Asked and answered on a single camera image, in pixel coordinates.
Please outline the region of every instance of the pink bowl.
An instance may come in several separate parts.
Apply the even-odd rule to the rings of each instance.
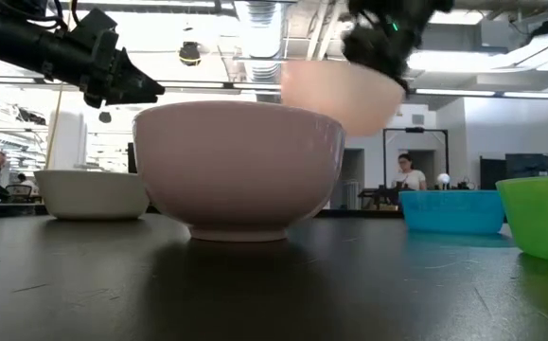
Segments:
[[[134,121],[137,171],[156,207],[196,239],[284,239],[328,201],[345,132],[302,109],[242,101],[170,104]]]
[[[282,65],[282,103],[339,121],[348,136],[385,128],[404,100],[404,89],[361,65],[291,61]]]

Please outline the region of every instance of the desk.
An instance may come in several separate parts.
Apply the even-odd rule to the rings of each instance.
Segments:
[[[548,261],[507,237],[314,219],[190,241],[161,215],[0,219],[0,340],[548,340]]]

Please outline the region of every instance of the green bowl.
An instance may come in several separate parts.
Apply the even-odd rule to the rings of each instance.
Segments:
[[[497,189],[516,245],[548,260],[548,176],[503,180]]]

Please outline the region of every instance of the bowl base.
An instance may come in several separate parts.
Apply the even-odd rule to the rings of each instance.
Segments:
[[[271,226],[268,229],[251,230],[234,230],[227,226],[191,226],[189,234],[193,239],[210,242],[275,242],[286,239],[286,230],[283,227],[272,229]]]

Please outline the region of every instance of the chair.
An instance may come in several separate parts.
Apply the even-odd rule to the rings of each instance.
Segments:
[[[13,203],[31,203],[31,186],[26,185],[8,185],[7,191],[10,194]]]

